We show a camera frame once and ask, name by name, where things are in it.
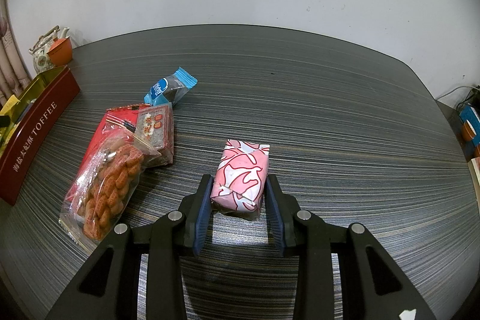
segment cable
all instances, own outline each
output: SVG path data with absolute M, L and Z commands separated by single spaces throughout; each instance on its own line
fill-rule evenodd
M 447 93 L 445 93 L 444 95 L 440 95 L 440 97 L 437 97 L 435 98 L 435 100 L 439 100 L 440 98 L 443 98 L 443 97 L 446 97 L 448 94 L 451 94 L 452 92 L 454 92 L 455 90 L 458 90 L 459 88 L 462 88 L 462 87 L 465 87 L 465 88 L 473 88 L 477 91 L 480 91 L 480 88 L 476 88 L 476 87 L 473 87 L 473 86 L 458 86 L 458 87 L 455 87 L 452 91 L 449 91 Z

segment blue gripper pad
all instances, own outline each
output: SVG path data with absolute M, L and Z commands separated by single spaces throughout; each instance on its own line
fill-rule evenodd
M 213 178 L 210 177 L 203 194 L 202 204 L 198 211 L 197 220 L 195 221 L 195 239 L 193 240 L 192 250 L 197 256 L 205 244 L 207 236 L 208 221 L 210 220 L 210 213 L 212 212 L 212 204 L 210 203 L 210 193 L 212 192 Z
M 277 199 L 275 198 L 275 192 L 272 188 L 270 178 L 267 178 L 267 181 L 265 183 L 265 192 L 265 209 L 267 212 L 267 219 L 270 223 L 270 229 L 275 242 L 275 246 L 280 251 L 280 255 L 283 256 L 286 247 L 285 227 L 282 221 L 282 217 L 280 215 L 280 209 L 278 207 Z

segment blue snack package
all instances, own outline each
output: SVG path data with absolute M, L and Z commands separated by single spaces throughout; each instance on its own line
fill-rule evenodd
M 172 102 L 173 106 L 196 84 L 197 79 L 183 68 L 178 67 L 173 75 L 164 77 L 155 83 L 143 101 L 152 106 Z

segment pink candy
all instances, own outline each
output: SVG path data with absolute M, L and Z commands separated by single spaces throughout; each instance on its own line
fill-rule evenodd
M 227 140 L 210 195 L 222 212 L 260 215 L 269 150 L 269 144 Z

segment dark wood grain table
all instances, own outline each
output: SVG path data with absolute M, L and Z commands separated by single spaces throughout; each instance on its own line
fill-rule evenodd
M 87 258 L 58 217 L 98 121 L 109 107 L 141 102 L 178 66 L 199 82 L 174 109 L 174 164 L 142 175 L 124 222 L 176 209 L 203 173 L 215 173 L 227 138 L 269 143 L 283 190 L 328 223 L 364 223 L 439 320 L 474 285 L 480 221 L 469 170 L 435 101 L 399 60 L 300 31 L 206 25 L 91 43 L 70 66 L 82 91 L 45 139 L 16 205 L 0 203 L 0 262 L 36 319 Z M 198 259 L 182 260 L 189 319 L 291 319 L 298 261 L 279 257 L 265 211 L 258 222 L 217 214 L 209 235 Z

